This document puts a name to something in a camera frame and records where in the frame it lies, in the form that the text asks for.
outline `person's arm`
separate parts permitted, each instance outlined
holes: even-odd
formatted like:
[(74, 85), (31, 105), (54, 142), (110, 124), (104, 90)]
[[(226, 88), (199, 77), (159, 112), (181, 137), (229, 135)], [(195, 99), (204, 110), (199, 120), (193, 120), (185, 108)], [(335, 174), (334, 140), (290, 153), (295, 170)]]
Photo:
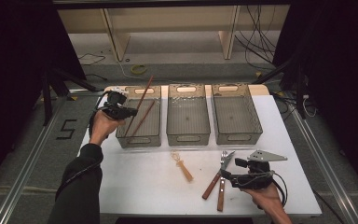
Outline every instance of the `person's arm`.
[[(111, 119), (104, 112), (98, 111), (92, 125), (89, 143), (83, 146), (80, 155), (66, 166), (62, 184), (78, 172), (101, 162), (103, 140), (122, 124), (124, 120)], [(98, 165), (65, 186), (57, 197), (48, 223), (99, 223), (99, 191), (102, 177), (102, 170)]]
[(259, 205), (275, 224), (291, 224), (290, 217), (283, 209), (277, 188), (270, 184), (266, 189), (241, 189), (250, 194), (253, 202)]

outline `plastic storage bin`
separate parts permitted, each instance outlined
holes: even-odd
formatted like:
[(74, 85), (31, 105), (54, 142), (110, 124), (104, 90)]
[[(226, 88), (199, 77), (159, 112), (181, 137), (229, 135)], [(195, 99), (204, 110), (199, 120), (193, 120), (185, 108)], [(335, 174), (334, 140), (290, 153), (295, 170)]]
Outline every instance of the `plastic storage bin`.
[[(129, 92), (124, 106), (136, 108), (145, 91), (145, 87), (127, 87)], [(161, 87), (150, 86), (142, 101), (138, 114), (125, 135), (131, 118), (126, 119), (124, 126), (117, 127), (116, 138), (121, 147), (159, 147), (161, 123)]]
[(263, 132), (245, 83), (212, 85), (217, 145), (255, 145)]
[(172, 84), (168, 92), (167, 136), (170, 146), (206, 146), (211, 127), (205, 86)]

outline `white table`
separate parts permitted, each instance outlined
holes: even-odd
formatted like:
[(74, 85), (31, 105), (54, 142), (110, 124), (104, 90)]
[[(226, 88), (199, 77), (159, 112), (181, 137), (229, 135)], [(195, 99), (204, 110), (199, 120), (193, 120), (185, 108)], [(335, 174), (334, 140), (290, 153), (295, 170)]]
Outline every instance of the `white table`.
[[(169, 147), (166, 137), (167, 96), (161, 102), (161, 147), (123, 149), (115, 133), (103, 142), (103, 182), (100, 190), (101, 213), (118, 216), (151, 217), (255, 217), (264, 215), (251, 197), (231, 187), (226, 181), (223, 212), (218, 212), (218, 184), (208, 200), (201, 198), (220, 168), (222, 150), (236, 150), (234, 158), (246, 159), (256, 149), (265, 150), (288, 158), (272, 161), (271, 170), (281, 175), (288, 188), (285, 211), (290, 216), (313, 217), (322, 211), (310, 188), (301, 164), (282, 122), (272, 96), (253, 96), (263, 133), (255, 146), (218, 146), (215, 143), (211, 99), (208, 98), (211, 136), (206, 147)], [(86, 133), (83, 144), (88, 143)], [(194, 176), (187, 182), (171, 150), (179, 149), (181, 159)], [(245, 174), (247, 169), (229, 164), (232, 174)], [(282, 181), (275, 180), (283, 187)]]

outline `gray floor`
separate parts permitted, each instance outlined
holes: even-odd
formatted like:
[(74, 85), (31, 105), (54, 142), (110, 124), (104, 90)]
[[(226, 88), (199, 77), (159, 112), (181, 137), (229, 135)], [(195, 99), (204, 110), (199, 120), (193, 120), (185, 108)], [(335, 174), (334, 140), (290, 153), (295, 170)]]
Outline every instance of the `gray floor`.
[[(269, 32), (268, 37), (276, 43), (279, 32)], [(244, 58), (244, 49), (238, 41), (235, 42), (231, 60), (224, 60), (216, 32), (133, 34), (125, 55), (125, 59), (129, 61), (123, 61), (121, 64), (114, 62), (107, 36), (71, 35), (71, 39), (79, 57), (86, 53), (105, 57), (93, 65), (83, 65), (86, 74), (96, 74), (108, 79), (105, 81), (96, 76), (88, 76), (89, 83), (102, 88), (110, 85), (145, 84), (145, 80), (148, 80), (151, 75), (156, 78), (155, 84), (185, 81), (205, 84), (233, 81), (250, 82), (256, 79), (256, 72), (265, 74), (268, 71), (268, 69), (255, 69), (247, 64)], [(248, 56), (249, 62), (268, 67), (263, 60), (255, 55)], [(80, 61), (83, 64), (90, 64), (99, 59), (101, 57), (87, 55)], [(133, 64), (145, 64), (146, 73), (140, 76), (131, 74), (130, 70)], [(270, 91), (280, 90), (279, 78), (276, 77), (266, 83)], [(67, 84), (73, 90), (79, 89), (73, 83)], [(64, 103), (8, 223), (46, 222), (54, 204), (55, 190), (60, 185), (62, 171), (78, 152), (88, 125), (91, 109), (97, 100), (97, 96), (93, 94), (73, 95), (77, 96), (76, 100), (68, 100)], [(53, 102), (53, 105), (57, 107), (58, 102)], [(294, 117), (296, 112), (291, 113), (290, 109), (284, 112), (286, 105), (281, 101), (277, 101), (277, 107), (282, 111), (282, 118), (310, 186), (338, 212), (340, 217), (345, 219), (336, 197), (296, 123)], [(33, 150), (39, 134), (43, 131), (43, 116), (43, 102), (38, 101), (32, 116), (29, 117), (28, 123), (22, 130), (15, 150), (7, 155), (0, 168), (0, 206), (21, 172), (28, 155)], [(76, 120), (67, 122), (65, 126), (75, 131), (71, 139), (60, 140), (58, 137), (69, 136), (69, 133), (61, 132), (66, 119)], [(352, 170), (348, 160), (339, 153), (339, 146), (325, 125), (323, 115), (307, 116), (307, 123), (358, 212), (357, 174)], [(321, 216), (292, 217), (294, 223), (339, 223), (326, 204), (319, 199), (318, 202), (323, 211)], [(115, 216), (108, 214), (101, 214), (101, 218), (102, 223), (115, 223), (116, 221)], [(254, 223), (269, 223), (269, 220), (266, 217), (257, 217), (254, 218)]]

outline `printed number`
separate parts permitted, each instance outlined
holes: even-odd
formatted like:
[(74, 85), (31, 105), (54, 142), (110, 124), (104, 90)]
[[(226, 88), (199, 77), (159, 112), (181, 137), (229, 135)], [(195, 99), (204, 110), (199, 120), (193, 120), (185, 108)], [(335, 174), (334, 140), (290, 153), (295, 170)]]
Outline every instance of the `printed number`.
[(61, 127), (61, 132), (69, 132), (69, 133), (71, 133), (70, 135), (69, 135), (69, 137), (57, 137), (56, 139), (57, 140), (66, 140), (66, 139), (71, 139), (72, 138), (72, 134), (74, 134), (74, 132), (75, 132), (75, 129), (66, 129), (65, 128), (65, 125), (66, 125), (66, 123), (67, 122), (75, 122), (75, 121), (77, 121), (77, 119), (66, 119), (64, 122), (63, 122), (63, 125), (62, 125), (62, 127)]

